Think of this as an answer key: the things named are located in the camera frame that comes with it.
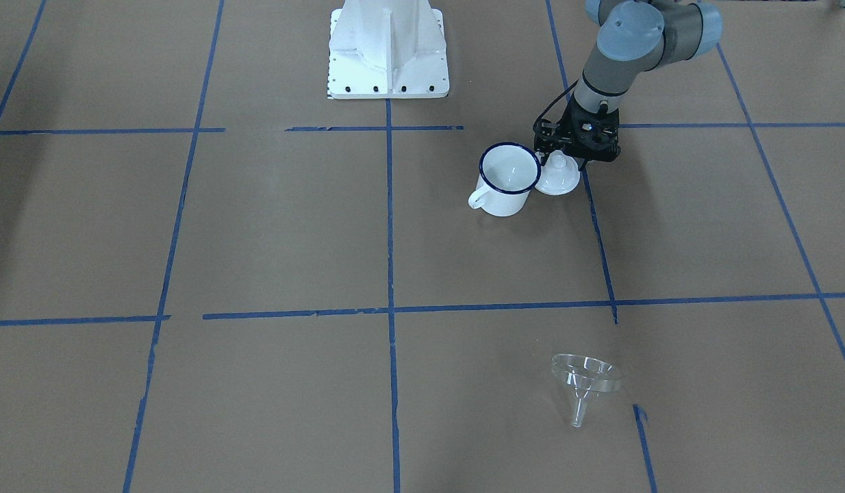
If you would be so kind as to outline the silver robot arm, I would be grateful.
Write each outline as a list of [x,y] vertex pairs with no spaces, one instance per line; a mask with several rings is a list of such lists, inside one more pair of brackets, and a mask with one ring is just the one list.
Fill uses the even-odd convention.
[[596,41],[572,92],[573,108],[616,112],[639,74],[705,54],[724,21],[711,2],[585,1]]

